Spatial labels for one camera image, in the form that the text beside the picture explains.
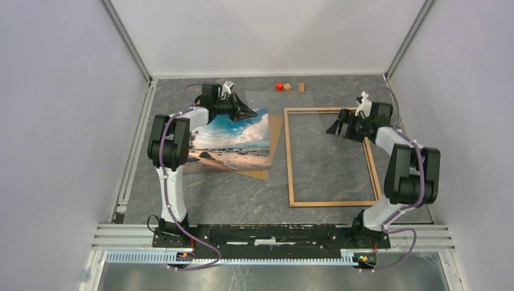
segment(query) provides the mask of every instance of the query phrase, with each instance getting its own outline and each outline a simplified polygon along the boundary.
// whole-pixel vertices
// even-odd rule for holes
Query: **picture frame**
[[[295,199],[295,189],[293,183],[293,161],[291,155],[291,141],[289,130],[289,114],[338,114],[342,109],[355,111],[357,107],[298,107],[298,108],[284,108],[284,130],[285,130],[285,153],[287,160],[287,183],[289,186],[289,207],[347,207],[347,206],[372,206],[380,197],[382,197],[382,190],[375,168],[375,161],[373,160],[373,153],[371,151],[370,141],[364,138],[362,147],[368,166],[370,180],[373,188],[373,195],[375,200],[369,201],[313,201],[313,202],[299,202]]]

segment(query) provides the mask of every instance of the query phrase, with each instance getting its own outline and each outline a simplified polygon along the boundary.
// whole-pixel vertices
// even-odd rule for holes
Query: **brown backing board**
[[[355,111],[356,107],[301,107],[284,108],[284,129],[285,129],[285,154],[287,159],[287,182],[289,186],[289,207],[337,207],[337,206],[372,206],[382,197],[382,190],[378,175],[376,174],[375,162],[371,152],[368,138],[364,138],[362,146],[368,165],[368,171],[373,188],[375,200],[373,201],[321,201],[321,202],[297,202],[295,201],[295,189],[293,186],[293,161],[291,155],[291,141],[289,137],[289,114],[338,114],[342,109]]]

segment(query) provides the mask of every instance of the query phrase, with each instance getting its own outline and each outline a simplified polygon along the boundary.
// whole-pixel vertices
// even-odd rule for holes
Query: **wall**
[[[438,1],[392,76],[407,131],[441,150],[436,216],[470,290],[511,290],[514,2]]]
[[[383,73],[423,0],[113,0],[154,75]]]
[[[76,290],[146,84],[99,1],[0,7],[0,290]]]

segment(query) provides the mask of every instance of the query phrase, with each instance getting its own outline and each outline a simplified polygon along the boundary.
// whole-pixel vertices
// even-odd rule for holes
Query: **beach photo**
[[[268,110],[254,111],[257,117],[238,122],[219,115],[191,132],[184,173],[269,170]]]

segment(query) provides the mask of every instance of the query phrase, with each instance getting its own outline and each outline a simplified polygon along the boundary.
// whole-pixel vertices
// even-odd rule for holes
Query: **wooden cube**
[[[284,91],[290,92],[291,90],[293,90],[293,86],[291,86],[291,84],[289,84],[289,83],[285,83],[284,84]]]

